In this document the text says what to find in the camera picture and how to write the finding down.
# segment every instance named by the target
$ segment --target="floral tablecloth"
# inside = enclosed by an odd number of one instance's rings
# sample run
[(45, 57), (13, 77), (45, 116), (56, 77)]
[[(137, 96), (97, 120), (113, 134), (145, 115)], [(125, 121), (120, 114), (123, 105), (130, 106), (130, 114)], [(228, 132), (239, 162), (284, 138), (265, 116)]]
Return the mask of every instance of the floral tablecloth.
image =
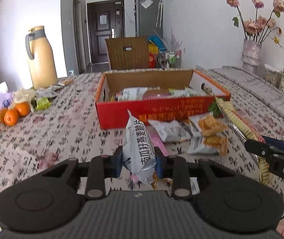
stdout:
[[(232, 94), (232, 102), (262, 134), (274, 138), (284, 137), (284, 119), (253, 94), (231, 80), (213, 71), (204, 71)], [(101, 73), (83, 74), (58, 91), (49, 109), (29, 114), (14, 127), (1, 126), (0, 134), (0, 191), (26, 179), (69, 157), (79, 162), (93, 157), (111, 155), (122, 144), (123, 130), (101, 130), (98, 123), (94, 95)], [(229, 155), (210, 156), (220, 164), (253, 179), (258, 179), (258, 167), (245, 151), (231, 129)], [(189, 162), (203, 156), (186, 154), (189, 142), (165, 145), (170, 154), (181, 155)], [(107, 179), (106, 189), (145, 190), (144, 184), (133, 184), (129, 171), (122, 169), (119, 179)], [(85, 178), (81, 179), (79, 193), (84, 192)], [(284, 180), (276, 176), (270, 184), (284, 197)]]

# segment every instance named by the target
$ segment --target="tangerine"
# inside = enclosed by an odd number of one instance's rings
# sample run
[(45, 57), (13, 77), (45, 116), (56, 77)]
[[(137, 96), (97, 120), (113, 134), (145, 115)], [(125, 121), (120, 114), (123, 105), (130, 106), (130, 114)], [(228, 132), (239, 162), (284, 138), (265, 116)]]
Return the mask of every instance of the tangerine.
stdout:
[(15, 105), (15, 110), (18, 112), (19, 117), (25, 117), (30, 112), (30, 105), (28, 102), (18, 103)]
[(8, 108), (2, 108), (0, 110), (0, 123), (2, 123), (2, 124), (5, 124), (4, 115), (6, 114), (7, 111), (8, 111)]
[(16, 110), (8, 110), (4, 115), (4, 122), (6, 125), (12, 127), (17, 124), (19, 120), (19, 114)]

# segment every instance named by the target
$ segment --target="doorway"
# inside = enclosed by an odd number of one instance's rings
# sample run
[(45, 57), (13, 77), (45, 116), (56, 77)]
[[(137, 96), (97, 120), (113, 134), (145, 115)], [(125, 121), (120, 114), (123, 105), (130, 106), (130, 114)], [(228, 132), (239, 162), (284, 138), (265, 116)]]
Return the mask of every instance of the doorway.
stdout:
[(79, 74), (81, 74), (86, 71), (86, 60), (82, 30), (82, 7), (78, 0), (73, 0), (73, 32), (77, 68)]
[(124, 0), (88, 3), (92, 64), (107, 63), (106, 39), (124, 37)]

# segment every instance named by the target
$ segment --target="ribbed gray surface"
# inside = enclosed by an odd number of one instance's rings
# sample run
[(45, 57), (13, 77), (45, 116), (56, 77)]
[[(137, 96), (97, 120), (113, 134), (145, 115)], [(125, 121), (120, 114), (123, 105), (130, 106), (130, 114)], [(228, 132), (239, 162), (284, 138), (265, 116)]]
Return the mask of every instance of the ribbed gray surface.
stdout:
[(4, 230), (0, 239), (281, 239), (275, 231), (235, 235), (203, 222), (188, 202), (170, 199), (165, 191), (112, 191), (89, 201), (68, 225), (43, 234)]

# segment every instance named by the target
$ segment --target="brown door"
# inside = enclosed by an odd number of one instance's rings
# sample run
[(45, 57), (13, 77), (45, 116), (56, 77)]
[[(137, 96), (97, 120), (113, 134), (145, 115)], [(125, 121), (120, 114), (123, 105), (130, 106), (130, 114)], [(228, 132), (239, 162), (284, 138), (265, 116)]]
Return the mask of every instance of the brown door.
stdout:
[(105, 40), (123, 37), (124, 1), (88, 3), (92, 63), (108, 62)]

